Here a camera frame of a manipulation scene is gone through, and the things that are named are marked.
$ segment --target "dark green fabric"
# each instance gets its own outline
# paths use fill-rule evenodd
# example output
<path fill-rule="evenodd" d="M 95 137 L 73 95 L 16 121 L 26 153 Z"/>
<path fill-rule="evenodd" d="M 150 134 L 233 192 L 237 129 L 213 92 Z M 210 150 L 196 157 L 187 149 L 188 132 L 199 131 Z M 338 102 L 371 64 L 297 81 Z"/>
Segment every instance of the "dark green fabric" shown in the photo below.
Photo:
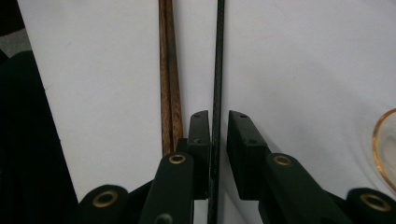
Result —
<path fill-rule="evenodd" d="M 32 51 L 0 64 L 0 223 L 61 223 L 77 206 Z"/>

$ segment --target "white background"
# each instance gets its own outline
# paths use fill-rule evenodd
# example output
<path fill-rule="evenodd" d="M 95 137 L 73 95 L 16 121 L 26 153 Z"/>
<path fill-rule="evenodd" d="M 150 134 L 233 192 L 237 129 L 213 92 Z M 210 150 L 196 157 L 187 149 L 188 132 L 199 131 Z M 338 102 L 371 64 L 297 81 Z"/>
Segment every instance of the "white background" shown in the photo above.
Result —
<path fill-rule="evenodd" d="M 133 190 L 161 159 L 158 1 L 19 0 L 78 198 Z M 396 106 L 396 1 L 226 1 L 220 223 L 260 223 L 238 199 L 228 111 L 319 184 L 395 194 L 375 169 L 376 121 Z M 212 109 L 216 1 L 174 1 L 185 134 Z M 205 202 L 196 223 L 205 223 Z"/>

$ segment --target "glass rim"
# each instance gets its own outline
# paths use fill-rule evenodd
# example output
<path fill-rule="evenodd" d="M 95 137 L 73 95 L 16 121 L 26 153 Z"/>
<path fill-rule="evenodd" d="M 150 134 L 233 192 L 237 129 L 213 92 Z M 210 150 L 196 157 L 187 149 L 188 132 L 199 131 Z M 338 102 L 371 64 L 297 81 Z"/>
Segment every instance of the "glass rim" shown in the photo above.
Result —
<path fill-rule="evenodd" d="M 384 122 L 384 120 L 394 113 L 396 113 L 396 108 L 391 109 L 390 111 L 385 113 L 383 116 L 381 116 L 381 118 L 378 120 L 378 122 L 375 125 L 372 142 L 373 142 L 373 155 L 374 155 L 376 169 L 379 171 L 379 173 L 382 175 L 382 177 L 385 179 L 385 181 L 388 183 L 388 185 L 394 191 L 396 191 L 395 184 L 389 179 L 387 173 L 384 171 L 381 160 L 379 159 L 379 155 L 378 155 L 379 149 L 377 147 L 377 136 L 378 136 L 379 129 L 380 129 L 382 123 Z"/>

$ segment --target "glass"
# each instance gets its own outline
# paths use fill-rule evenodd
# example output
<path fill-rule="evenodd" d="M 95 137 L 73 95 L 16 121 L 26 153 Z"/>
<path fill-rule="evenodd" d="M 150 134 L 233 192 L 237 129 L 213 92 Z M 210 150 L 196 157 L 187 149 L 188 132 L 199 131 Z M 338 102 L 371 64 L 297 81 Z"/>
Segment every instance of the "glass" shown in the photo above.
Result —
<path fill-rule="evenodd" d="M 375 125 L 373 153 L 379 173 L 396 191 L 396 108 L 385 113 Z"/>

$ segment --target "black rod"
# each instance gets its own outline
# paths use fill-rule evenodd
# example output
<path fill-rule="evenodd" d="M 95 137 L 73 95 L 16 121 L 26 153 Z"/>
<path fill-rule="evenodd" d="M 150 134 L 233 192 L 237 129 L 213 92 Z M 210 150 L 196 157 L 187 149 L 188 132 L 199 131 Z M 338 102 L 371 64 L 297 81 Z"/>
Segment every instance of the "black rod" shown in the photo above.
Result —
<path fill-rule="evenodd" d="M 210 152 L 209 206 L 207 223 L 218 222 L 219 201 L 219 148 L 221 124 L 221 86 L 224 37 L 224 0 L 218 1 L 218 19 L 216 28 L 215 85 L 213 95 L 212 148 Z"/>

